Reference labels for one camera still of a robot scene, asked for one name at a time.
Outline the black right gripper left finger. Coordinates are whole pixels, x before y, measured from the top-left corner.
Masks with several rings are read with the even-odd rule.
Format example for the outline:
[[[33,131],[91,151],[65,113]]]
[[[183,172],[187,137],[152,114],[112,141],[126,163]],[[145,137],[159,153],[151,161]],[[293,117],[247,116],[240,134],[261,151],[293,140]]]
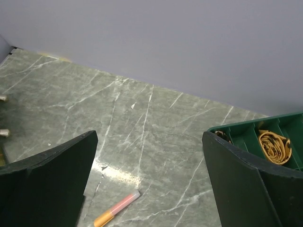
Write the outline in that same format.
[[[88,131],[0,168],[2,227],[74,227],[98,145]]]

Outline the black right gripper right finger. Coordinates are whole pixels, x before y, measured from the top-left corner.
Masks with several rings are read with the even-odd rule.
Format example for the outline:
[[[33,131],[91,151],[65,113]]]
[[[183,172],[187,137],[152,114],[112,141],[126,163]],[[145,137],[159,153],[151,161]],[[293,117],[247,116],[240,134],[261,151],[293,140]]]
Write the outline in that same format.
[[[206,131],[203,152],[223,227],[301,227],[303,174]]]

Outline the round beige drawer cabinet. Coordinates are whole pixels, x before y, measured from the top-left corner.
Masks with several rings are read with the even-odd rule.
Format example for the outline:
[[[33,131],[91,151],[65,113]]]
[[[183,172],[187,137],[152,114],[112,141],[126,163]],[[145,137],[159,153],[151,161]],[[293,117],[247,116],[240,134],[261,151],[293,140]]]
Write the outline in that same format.
[[[6,126],[6,109],[5,103],[8,101],[6,95],[0,95],[0,166],[7,164],[7,157],[4,151],[4,139],[10,135],[10,130]]]

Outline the green compartment organizer tray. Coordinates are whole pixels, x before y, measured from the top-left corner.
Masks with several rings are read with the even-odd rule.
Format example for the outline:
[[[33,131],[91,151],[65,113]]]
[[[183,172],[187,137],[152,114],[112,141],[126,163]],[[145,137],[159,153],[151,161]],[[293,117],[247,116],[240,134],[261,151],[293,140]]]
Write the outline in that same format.
[[[271,163],[303,170],[302,113],[215,126],[209,131]]]

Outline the orange pink marker pen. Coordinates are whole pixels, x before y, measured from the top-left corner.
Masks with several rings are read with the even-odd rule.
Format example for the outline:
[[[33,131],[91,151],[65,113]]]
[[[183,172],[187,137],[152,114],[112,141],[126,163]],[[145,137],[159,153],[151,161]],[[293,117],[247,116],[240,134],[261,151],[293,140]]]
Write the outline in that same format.
[[[109,210],[104,212],[102,215],[97,217],[94,220],[94,226],[95,227],[105,226],[110,220],[112,220],[115,217],[116,214],[118,214],[120,211],[122,211],[124,208],[126,208],[128,205],[130,205],[139,197],[140,197],[140,192],[138,190],[135,190],[133,193],[127,195],[116,205],[114,205]]]

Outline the brown black hair scrunchie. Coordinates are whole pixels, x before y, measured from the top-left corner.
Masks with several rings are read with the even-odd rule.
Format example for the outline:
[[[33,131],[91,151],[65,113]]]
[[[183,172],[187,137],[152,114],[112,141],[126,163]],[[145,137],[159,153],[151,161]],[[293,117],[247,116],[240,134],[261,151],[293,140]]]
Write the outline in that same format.
[[[225,133],[224,131],[217,130],[217,131],[214,131],[214,134],[216,136],[220,137],[221,139],[232,144],[232,139],[230,138],[229,134]]]

